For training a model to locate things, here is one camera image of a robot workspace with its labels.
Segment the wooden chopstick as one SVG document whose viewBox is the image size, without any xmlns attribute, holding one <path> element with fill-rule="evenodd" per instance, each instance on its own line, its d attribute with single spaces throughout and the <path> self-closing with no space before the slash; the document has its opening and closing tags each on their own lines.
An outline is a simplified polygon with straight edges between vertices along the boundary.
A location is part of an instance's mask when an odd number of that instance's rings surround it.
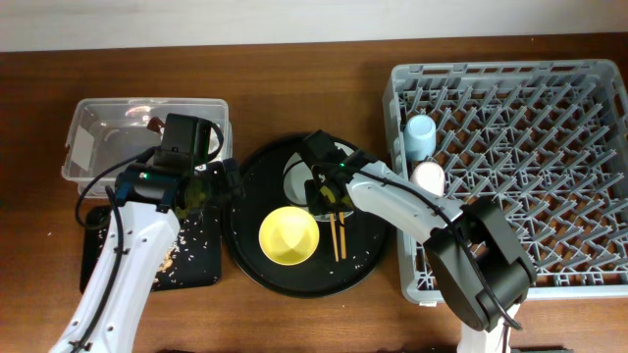
<svg viewBox="0 0 628 353">
<path fill-rule="evenodd" d="M 345 238 L 345 224 L 344 224 L 344 212 L 339 213 L 340 222 L 340 257 L 346 259 L 346 238 Z"/>
<path fill-rule="evenodd" d="M 330 227 L 332 234 L 332 243 L 334 249 L 335 261 L 338 262 L 340 259 L 339 250 L 338 250 L 338 241 L 337 241 L 337 232 L 336 232 L 336 216 L 335 214 L 330 214 Z"/>
</svg>

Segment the white tissue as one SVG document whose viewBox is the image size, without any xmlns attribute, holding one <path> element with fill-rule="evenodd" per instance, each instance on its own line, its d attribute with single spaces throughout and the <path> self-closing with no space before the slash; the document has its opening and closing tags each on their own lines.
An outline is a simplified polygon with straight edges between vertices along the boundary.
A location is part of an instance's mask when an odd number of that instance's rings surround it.
<svg viewBox="0 0 628 353">
<path fill-rule="evenodd" d="M 209 122 L 209 125 L 210 125 L 210 140 L 209 140 L 208 156 L 207 156 L 207 162 L 206 162 L 207 165 L 221 159 L 221 154 L 222 154 L 224 142 L 225 142 L 225 137 L 220 127 L 214 122 Z"/>
</svg>

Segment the yellow bowl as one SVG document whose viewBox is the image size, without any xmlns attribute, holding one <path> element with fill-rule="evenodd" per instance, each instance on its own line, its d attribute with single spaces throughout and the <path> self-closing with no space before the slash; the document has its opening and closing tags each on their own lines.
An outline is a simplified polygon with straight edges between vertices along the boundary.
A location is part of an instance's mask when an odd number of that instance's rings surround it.
<svg viewBox="0 0 628 353">
<path fill-rule="evenodd" d="M 285 206 L 264 218 L 258 241 L 269 260 L 282 266 L 295 266 L 308 260 L 317 250 L 320 230 L 310 213 Z"/>
</svg>

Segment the gold coffee sachet wrapper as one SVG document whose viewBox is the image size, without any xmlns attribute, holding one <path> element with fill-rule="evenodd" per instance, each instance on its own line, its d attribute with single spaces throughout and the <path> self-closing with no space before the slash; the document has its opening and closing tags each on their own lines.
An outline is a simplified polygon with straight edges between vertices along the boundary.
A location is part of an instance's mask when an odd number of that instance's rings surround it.
<svg viewBox="0 0 628 353">
<path fill-rule="evenodd" d="M 156 132 L 158 134 L 162 134 L 165 129 L 165 123 L 162 122 L 158 117 L 152 117 L 146 126 L 149 130 Z"/>
</svg>

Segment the pink plastic cup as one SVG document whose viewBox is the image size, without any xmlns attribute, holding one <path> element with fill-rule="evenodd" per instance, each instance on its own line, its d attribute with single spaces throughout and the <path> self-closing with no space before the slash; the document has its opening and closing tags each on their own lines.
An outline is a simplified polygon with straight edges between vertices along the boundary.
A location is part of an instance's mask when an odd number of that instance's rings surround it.
<svg viewBox="0 0 628 353">
<path fill-rule="evenodd" d="M 414 168 L 410 181 L 434 195 L 443 196 L 445 194 L 445 172 L 437 163 L 419 163 Z"/>
</svg>

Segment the light blue plastic cup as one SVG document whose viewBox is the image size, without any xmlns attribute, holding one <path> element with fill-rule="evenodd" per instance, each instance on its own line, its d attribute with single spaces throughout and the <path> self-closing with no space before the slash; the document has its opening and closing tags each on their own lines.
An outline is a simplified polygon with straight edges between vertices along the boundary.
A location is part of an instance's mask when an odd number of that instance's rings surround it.
<svg viewBox="0 0 628 353">
<path fill-rule="evenodd" d="M 403 131 L 405 156 L 410 161 L 424 161 L 436 150 L 436 124 L 427 115 L 412 117 Z"/>
</svg>

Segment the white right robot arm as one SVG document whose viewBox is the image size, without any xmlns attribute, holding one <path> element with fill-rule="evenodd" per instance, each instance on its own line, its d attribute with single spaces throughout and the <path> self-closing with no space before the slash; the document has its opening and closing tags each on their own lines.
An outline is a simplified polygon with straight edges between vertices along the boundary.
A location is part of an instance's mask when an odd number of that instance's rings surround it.
<svg viewBox="0 0 628 353">
<path fill-rule="evenodd" d="M 537 274 L 496 202 L 435 195 L 382 161 L 308 167 L 329 208 L 373 214 L 423 246 L 446 305 L 462 322 L 458 351 L 509 351 L 511 332 L 522 328 L 514 316 Z"/>
</svg>

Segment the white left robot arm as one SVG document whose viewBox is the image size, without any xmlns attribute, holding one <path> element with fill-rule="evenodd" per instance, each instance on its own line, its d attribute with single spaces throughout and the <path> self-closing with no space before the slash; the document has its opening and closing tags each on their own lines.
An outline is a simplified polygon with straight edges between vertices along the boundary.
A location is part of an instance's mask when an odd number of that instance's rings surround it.
<svg viewBox="0 0 628 353">
<path fill-rule="evenodd" d="M 107 191 L 105 242 L 55 352 L 130 352 L 148 295 L 182 227 L 242 195 L 234 159 L 205 170 L 134 163 Z"/>
</svg>

